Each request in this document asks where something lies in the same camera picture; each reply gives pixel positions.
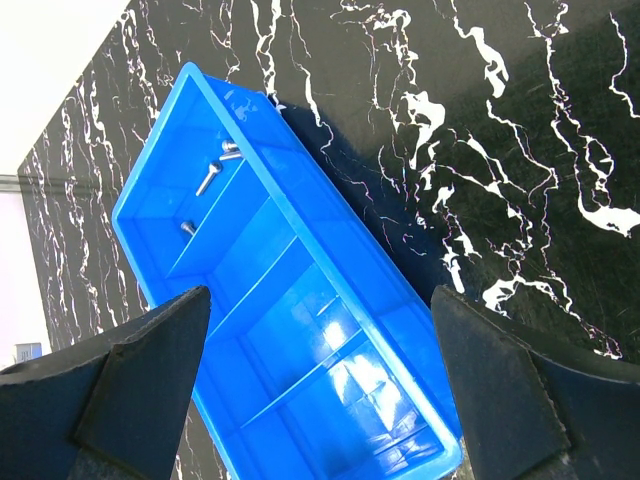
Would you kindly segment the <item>silver bolt one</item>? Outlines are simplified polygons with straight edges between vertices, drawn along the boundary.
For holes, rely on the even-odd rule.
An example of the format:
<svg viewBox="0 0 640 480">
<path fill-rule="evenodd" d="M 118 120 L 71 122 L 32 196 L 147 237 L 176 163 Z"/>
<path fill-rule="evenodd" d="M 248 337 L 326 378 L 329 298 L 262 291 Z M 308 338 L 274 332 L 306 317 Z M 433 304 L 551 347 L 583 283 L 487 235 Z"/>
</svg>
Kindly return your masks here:
<svg viewBox="0 0 640 480">
<path fill-rule="evenodd" d="M 196 190 L 197 196 L 202 196 L 204 192 L 207 190 L 213 179 L 223 170 L 222 164 L 218 161 L 211 162 L 208 165 L 207 173 Z"/>
</svg>

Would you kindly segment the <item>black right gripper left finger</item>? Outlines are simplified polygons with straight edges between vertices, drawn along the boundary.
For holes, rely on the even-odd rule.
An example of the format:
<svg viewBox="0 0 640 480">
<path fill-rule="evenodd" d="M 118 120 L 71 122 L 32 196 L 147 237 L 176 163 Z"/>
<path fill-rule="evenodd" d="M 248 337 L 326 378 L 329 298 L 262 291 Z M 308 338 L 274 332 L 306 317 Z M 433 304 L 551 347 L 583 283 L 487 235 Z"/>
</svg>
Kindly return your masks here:
<svg viewBox="0 0 640 480">
<path fill-rule="evenodd" d="M 4 479 L 168 479 L 191 401 L 210 292 L 1 372 Z"/>
</svg>

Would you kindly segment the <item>silver bolt two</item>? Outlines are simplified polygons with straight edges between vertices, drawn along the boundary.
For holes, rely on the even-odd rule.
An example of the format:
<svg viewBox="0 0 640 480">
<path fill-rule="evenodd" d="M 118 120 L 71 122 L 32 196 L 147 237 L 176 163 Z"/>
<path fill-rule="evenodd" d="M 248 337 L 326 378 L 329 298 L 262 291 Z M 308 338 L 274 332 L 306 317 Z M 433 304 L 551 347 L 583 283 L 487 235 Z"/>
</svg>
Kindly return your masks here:
<svg viewBox="0 0 640 480">
<path fill-rule="evenodd" d="M 220 155 L 221 162 L 241 159 L 243 157 L 237 144 L 231 140 L 224 140 L 221 144 L 223 153 Z"/>
</svg>

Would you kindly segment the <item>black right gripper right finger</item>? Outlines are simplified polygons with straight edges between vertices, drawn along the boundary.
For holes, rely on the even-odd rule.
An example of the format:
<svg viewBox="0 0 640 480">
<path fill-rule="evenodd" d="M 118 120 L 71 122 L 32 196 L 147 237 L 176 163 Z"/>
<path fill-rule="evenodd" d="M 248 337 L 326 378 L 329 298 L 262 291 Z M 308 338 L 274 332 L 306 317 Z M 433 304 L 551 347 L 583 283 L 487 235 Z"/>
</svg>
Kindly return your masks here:
<svg viewBox="0 0 640 480">
<path fill-rule="evenodd" d="M 476 478 L 638 478 L 638 365 L 563 343 L 446 286 L 434 290 L 431 311 Z"/>
</svg>

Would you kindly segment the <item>silver bolt three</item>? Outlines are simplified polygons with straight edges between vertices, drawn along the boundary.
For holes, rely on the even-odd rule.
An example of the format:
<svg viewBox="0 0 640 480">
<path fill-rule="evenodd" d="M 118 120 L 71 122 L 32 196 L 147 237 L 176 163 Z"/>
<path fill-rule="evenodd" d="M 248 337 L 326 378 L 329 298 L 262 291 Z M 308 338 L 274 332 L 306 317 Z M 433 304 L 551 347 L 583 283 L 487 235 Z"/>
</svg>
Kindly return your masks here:
<svg viewBox="0 0 640 480">
<path fill-rule="evenodd" d="M 180 228 L 188 233 L 189 235 L 193 236 L 195 234 L 196 228 L 194 226 L 194 224 L 190 221 L 184 221 L 181 223 Z"/>
</svg>

